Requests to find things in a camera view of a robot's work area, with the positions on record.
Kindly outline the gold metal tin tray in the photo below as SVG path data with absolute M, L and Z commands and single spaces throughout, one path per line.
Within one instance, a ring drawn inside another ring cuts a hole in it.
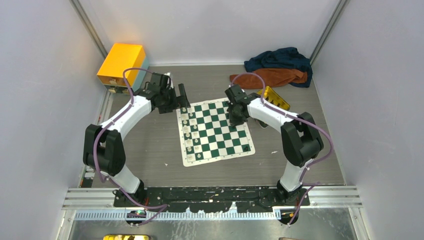
M 265 90 L 259 90 L 256 92 L 258 95 L 263 94 L 265 100 L 283 110 L 290 110 L 290 105 L 270 86 L 266 86 Z

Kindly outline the green white chess mat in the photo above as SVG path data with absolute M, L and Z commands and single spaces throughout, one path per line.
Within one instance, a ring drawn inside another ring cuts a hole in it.
M 256 153 L 247 123 L 231 126 L 228 98 L 192 103 L 176 110 L 182 163 L 185 167 L 229 160 Z

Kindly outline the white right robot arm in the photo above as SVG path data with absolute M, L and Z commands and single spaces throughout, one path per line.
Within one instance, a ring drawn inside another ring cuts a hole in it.
M 249 118 L 257 119 L 278 131 L 287 160 L 284 173 L 276 184 L 276 194 L 283 205 L 291 205 L 302 187 L 301 176 L 307 165 L 324 148 L 311 114 L 291 113 L 266 101 L 257 93 L 246 94 L 237 84 L 225 90 L 231 126 L 239 126 Z

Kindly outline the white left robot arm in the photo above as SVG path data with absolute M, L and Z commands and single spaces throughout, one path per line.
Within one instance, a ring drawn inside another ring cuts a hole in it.
M 153 110 L 160 114 L 190 106 L 184 84 L 173 85 L 170 74 L 154 72 L 144 87 L 129 90 L 130 100 L 114 116 L 85 130 L 83 163 L 93 168 L 102 182 L 109 180 L 133 206 L 146 200 L 145 185 L 126 165 L 124 138 Z

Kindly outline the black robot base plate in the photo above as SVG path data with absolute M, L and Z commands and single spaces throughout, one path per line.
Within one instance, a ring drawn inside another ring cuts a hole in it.
M 158 212 L 226 213 L 235 207 L 237 213 L 270 213 L 274 207 L 296 209 L 308 206 L 309 196 L 302 188 L 287 197 L 275 186 L 203 186 L 203 187 L 148 187 L 139 203 Z

